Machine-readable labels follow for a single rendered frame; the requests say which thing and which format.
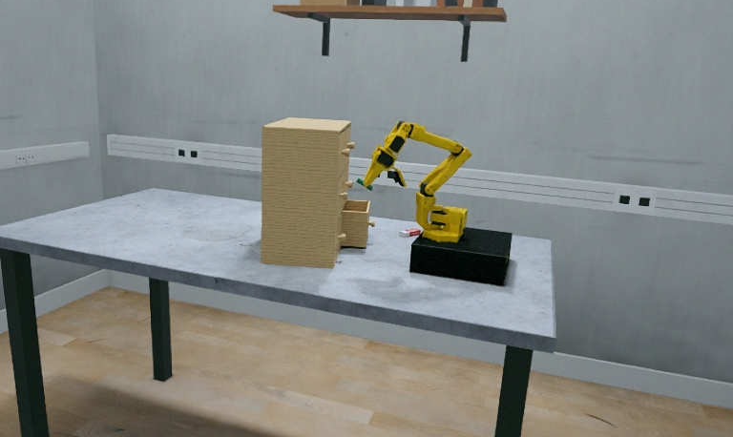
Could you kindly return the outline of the red and white eraser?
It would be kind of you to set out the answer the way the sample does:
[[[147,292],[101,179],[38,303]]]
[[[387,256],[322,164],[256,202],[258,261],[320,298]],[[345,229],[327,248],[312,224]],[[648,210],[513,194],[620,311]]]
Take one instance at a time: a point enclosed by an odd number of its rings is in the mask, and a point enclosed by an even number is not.
[[[420,234],[421,234],[421,230],[416,229],[416,228],[408,229],[408,230],[400,231],[399,232],[399,236],[404,237],[404,238],[412,237],[412,236],[416,236],[416,235],[420,235]]]

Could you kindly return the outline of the tan wooden chest of drawers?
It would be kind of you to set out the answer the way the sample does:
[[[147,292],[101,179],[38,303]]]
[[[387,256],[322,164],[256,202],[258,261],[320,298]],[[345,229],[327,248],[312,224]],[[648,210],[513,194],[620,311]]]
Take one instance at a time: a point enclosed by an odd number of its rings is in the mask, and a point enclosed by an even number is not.
[[[261,263],[334,269],[337,186],[346,167],[338,176],[339,140],[347,126],[291,117],[262,126]]]

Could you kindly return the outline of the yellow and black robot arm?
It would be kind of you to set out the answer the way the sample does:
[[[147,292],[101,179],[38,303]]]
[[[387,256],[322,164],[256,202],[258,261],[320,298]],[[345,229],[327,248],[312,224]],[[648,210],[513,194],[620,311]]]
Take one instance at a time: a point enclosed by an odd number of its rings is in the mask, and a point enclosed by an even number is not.
[[[458,242],[463,234],[461,221],[465,209],[455,207],[443,208],[442,205],[434,205],[436,197],[433,194],[454,175],[472,156],[472,153],[468,148],[463,148],[457,141],[454,142],[454,140],[451,141],[441,136],[427,133],[425,132],[424,126],[404,121],[397,122],[389,136],[386,136],[384,139],[385,149],[389,149],[398,155],[406,143],[406,137],[451,152],[451,155],[445,161],[438,165],[420,182],[420,192],[416,193],[415,202],[417,204],[416,222],[424,229],[423,238],[438,242]],[[428,222],[429,211],[431,211],[431,223]]]

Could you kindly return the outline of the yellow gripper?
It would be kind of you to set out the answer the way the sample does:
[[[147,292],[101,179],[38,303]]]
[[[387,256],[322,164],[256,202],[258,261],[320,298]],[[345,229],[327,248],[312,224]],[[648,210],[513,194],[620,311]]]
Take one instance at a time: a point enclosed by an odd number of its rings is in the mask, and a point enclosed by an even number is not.
[[[396,171],[394,171],[396,177],[393,178],[395,183],[399,182],[402,187],[407,187],[401,172],[393,167],[395,159],[397,159],[397,156],[392,155],[392,151],[385,149],[382,145],[377,145],[377,148],[372,154],[371,164],[364,179],[364,187],[371,184],[382,171],[388,171],[391,168]]]

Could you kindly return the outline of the green battery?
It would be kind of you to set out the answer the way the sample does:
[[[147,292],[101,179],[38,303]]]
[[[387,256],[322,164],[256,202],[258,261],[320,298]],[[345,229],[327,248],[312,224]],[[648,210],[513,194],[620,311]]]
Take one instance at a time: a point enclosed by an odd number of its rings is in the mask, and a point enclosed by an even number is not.
[[[363,185],[363,186],[364,186],[364,183],[365,183],[365,182],[364,182],[363,180],[361,180],[361,179],[359,179],[359,178],[357,178],[356,182],[360,183],[360,184],[361,184],[361,185]],[[367,186],[366,188],[367,188],[368,190],[370,190],[370,191],[372,191],[372,190],[373,190],[373,187],[372,187],[371,185],[368,185],[368,186]]]

